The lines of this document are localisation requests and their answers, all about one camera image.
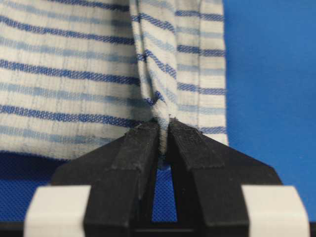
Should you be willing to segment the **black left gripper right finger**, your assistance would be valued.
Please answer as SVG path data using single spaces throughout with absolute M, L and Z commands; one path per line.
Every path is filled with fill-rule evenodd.
M 275 169 L 176 119 L 168 154 L 179 223 L 196 237 L 308 237 L 294 186 Z

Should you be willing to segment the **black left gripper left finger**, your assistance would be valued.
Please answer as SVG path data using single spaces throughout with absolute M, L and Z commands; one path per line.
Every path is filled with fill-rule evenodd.
M 127 237 L 153 192 L 159 127 L 143 123 L 124 136 L 58 167 L 36 189 L 26 237 Z

